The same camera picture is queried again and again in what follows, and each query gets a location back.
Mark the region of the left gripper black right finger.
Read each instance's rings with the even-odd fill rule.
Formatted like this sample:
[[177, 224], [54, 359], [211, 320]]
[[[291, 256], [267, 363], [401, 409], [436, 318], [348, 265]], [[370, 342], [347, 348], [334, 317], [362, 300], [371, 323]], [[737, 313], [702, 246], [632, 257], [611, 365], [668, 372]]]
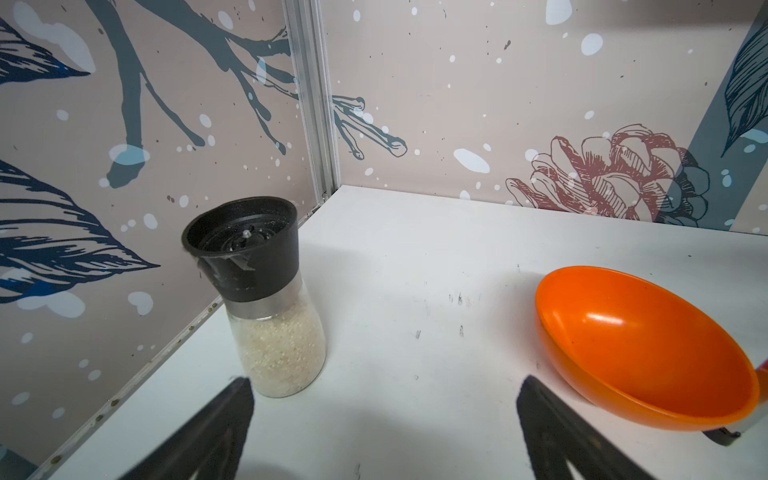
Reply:
[[535, 376], [523, 381], [516, 407], [535, 478], [651, 477]]

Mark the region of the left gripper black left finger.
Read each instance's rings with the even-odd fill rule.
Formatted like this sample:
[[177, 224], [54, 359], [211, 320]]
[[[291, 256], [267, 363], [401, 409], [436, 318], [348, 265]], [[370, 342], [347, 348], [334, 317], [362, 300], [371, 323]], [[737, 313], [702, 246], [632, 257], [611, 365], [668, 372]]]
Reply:
[[124, 479], [233, 479], [255, 400], [251, 382], [235, 378]]

